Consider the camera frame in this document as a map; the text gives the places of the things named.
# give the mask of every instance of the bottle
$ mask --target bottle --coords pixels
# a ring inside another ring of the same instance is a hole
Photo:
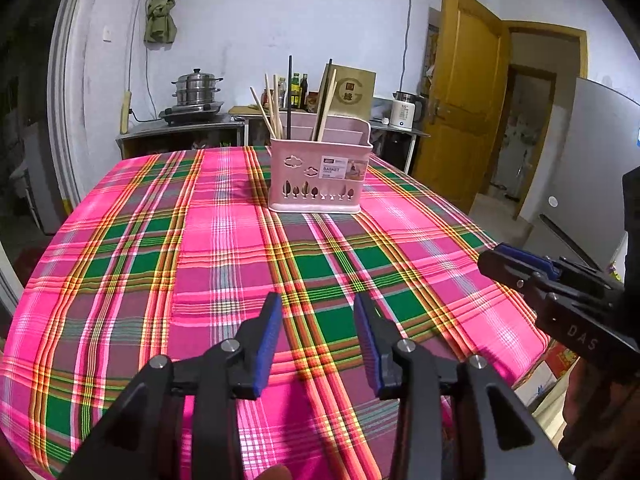
[[[278,79],[278,106],[284,108],[284,99],[287,95],[287,85],[283,77]]]
[[[291,79],[291,108],[300,108],[300,73],[295,72]]]
[[[302,75],[302,81],[300,82],[300,108],[306,110],[306,93],[309,90],[309,83],[306,81],[306,74]]]

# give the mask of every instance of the pot lid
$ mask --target pot lid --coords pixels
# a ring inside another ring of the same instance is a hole
[[[201,72],[199,68],[194,68],[193,72],[186,75],[181,75],[178,78],[178,81],[200,81],[203,79],[215,79],[216,76],[213,74],[207,74],[206,72]]]

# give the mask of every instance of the pot handle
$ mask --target pot handle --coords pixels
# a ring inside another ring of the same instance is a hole
[[[425,99],[421,95],[417,95],[415,99],[417,101],[420,101],[422,106],[420,107],[420,116],[417,119],[414,119],[414,123],[421,123],[422,120],[424,119],[424,113],[427,111],[427,99]]]

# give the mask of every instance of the finger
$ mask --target finger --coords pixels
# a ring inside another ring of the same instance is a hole
[[[263,472],[255,480],[292,480],[291,473],[282,464],[275,465]]]

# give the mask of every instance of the utensil holder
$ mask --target utensil holder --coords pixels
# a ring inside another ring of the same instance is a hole
[[[283,131],[287,114],[280,113]],[[291,115],[291,139],[271,139],[269,209],[279,213],[357,213],[373,146],[370,124],[328,116],[322,142],[315,114]]]

